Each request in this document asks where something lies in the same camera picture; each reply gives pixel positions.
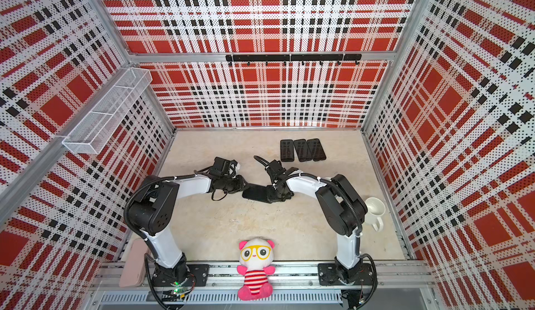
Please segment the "black phone case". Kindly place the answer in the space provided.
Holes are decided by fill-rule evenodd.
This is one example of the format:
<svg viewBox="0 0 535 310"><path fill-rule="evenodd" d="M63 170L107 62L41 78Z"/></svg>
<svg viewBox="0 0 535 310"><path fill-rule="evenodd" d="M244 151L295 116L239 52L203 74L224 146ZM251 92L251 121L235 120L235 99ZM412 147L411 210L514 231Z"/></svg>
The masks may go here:
<svg viewBox="0 0 535 310"><path fill-rule="evenodd" d="M242 192L242 198L271 204L274 202L274 188L271 185L249 184Z"/></svg>
<svg viewBox="0 0 535 310"><path fill-rule="evenodd" d="M294 162L294 144L293 140L281 140L280 144L280 160L282 162Z"/></svg>
<svg viewBox="0 0 535 310"><path fill-rule="evenodd" d="M293 145L299 162L308 162L312 160L312 153L306 139L294 140Z"/></svg>

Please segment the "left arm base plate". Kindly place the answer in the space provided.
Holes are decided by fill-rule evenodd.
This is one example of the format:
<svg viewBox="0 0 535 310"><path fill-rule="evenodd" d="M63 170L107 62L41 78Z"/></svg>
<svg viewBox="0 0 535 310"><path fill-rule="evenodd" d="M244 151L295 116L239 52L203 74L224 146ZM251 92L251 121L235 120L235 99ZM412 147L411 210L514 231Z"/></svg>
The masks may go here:
<svg viewBox="0 0 535 310"><path fill-rule="evenodd" d="M207 264L187 264L178 268L163 268L156 264L151 277L155 287L185 286L204 287L208 279L210 266Z"/></svg>

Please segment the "black phone case top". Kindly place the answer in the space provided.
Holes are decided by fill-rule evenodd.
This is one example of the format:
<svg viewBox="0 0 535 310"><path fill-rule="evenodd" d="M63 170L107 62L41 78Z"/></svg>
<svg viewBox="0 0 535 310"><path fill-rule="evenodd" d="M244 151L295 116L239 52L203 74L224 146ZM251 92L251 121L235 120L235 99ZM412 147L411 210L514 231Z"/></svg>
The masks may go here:
<svg viewBox="0 0 535 310"><path fill-rule="evenodd" d="M242 192L242 198L271 204L274 202L274 188L271 185L249 184Z"/></svg>

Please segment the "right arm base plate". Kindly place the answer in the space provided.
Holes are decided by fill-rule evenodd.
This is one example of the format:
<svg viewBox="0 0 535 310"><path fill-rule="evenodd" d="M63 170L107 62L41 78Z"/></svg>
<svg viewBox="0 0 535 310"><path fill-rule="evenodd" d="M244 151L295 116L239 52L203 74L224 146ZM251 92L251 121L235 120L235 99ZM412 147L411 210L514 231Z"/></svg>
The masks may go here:
<svg viewBox="0 0 535 310"><path fill-rule="evenodd" d="M318 264L318 279L321 286L372 286L374 274L369 263L359 262L348 269L338 263Z"/></svg>

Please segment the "white-edged phone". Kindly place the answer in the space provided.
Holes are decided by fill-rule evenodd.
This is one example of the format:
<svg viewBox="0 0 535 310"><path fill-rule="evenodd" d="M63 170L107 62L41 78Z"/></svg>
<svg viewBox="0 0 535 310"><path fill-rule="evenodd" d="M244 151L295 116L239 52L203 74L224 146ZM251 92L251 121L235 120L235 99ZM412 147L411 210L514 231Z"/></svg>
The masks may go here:
<svg viewBox="0 0 535 310"><path fill-rule="evenodd" d="M320 162L327 159L323 145L318 138L307 140L307 145L311 152L312 160L314 162Z"/></svg>

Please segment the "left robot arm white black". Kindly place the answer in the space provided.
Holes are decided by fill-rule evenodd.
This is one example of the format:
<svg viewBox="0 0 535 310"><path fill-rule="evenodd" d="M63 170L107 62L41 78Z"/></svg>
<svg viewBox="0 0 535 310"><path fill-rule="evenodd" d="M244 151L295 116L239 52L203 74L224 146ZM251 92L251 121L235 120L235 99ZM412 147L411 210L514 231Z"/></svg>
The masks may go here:
<svg viewBox="0 0 535 310"><path fill-rule="evenodd" d="M128 228L147 244L159 266L174 269L183 257L169 227L176 201L217 190L234 194L247 186L241 175L147 176L127 201L124 220Z"/></svg>

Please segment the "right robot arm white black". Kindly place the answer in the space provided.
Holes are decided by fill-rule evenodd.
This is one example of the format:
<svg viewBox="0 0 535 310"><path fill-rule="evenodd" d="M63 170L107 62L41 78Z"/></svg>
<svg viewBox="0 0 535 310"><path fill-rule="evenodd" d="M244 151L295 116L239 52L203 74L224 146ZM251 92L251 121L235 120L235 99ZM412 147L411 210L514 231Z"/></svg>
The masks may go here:
<svg viewBox="0 0 535 310"><path fill-rule="evenodd" d="M361 264L360 239L367 208L348 179L341 174L322 178L297 170L277 177L267 186L270 203L286 201L296 193L316 199L327 223L337 234L337 264L345 270Z"/></svg>

